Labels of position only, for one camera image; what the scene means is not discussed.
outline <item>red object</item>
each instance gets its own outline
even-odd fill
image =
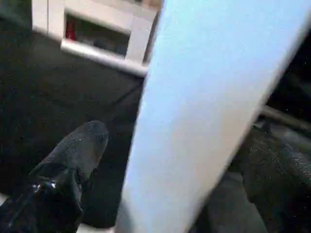
[[[66,24],[66,38],[76,40],[76,31],[73,22],[68,22]]]

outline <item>white cabinet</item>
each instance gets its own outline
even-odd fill
[[[121,63],[130,61],[130,66],[132,63],[143,65],[156,8],[143,7],[133,0],[33,0],[33,28],[57,40],[65,40],[67,13],[127,34],[129,42],[125,57],[106,53],[105,50],[96,51],[113,56],[113,61],[119,59]]]

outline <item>black floor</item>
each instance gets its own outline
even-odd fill
[[[83,197],[85,221],[114,225],[142,79],[66,54],[41,35],[0,20],[0,192],[10,195],[62,137],[107,124],[110,141]]]

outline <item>white pole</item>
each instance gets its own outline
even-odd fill
[[[310,0],[167,0],[117,233],[186,233],[288,65]]]

